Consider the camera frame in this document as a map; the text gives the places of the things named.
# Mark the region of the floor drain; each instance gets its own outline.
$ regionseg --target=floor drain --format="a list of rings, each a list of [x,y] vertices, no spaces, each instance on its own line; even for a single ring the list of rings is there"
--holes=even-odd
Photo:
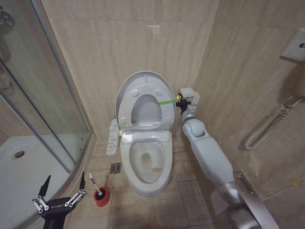
[[[120,173],[121,172],[121,163],[113,163],[110,167],[110,174],[111,173]]]
[[[19,157],[22,157],[23,155],[24,155],[24,151],[21,150],[21,151],[18,151],[17,153],[15,153],[14,157],[19,158]]]

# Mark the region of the shower enclosure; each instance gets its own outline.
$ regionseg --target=shower enclosure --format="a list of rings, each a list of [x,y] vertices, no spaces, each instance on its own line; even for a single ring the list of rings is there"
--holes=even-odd
[[[38,0],[0,0],[0,222],[14,228],[71,175],[92,130]]]

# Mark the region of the red toilet brush holder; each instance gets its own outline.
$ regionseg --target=red toilet brush holder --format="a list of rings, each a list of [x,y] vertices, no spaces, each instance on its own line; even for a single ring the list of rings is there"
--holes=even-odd
[[[102,192],[101,195],[99,195],[99,192],[97,190],[94,192],[94,200],[97,206],[103,207],[110,200],[110,191],[106,187],[100,187],[100,191]]]

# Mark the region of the tiled floor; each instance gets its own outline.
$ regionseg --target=tiled floor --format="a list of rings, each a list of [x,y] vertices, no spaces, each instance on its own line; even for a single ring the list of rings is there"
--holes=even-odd
[[[120,162],[106,155],[107,139],[98,140],[88,172],[111,191],[102,208],[93,200],[93,186],[86,176],[88,194],[72,212],[68,229],[214,229],[196,176],[179,135],[173,135],[173,171],[158,196],[146,198],[129,186],[124,170],[109,174],[110,164]]]

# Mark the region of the shower drain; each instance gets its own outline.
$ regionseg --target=shower drain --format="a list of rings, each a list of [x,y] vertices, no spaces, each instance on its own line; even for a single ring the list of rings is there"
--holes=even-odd
[[[17,160],[18,158],[22,157],[25,154],[24,150],[18,151],[17,153],[14,154],[14,156],[12,156],[11,158],[13,160]]]
[[[121,163],[113,163],[110,166],[110,174],[111,173],[120,173],[121,172]]]

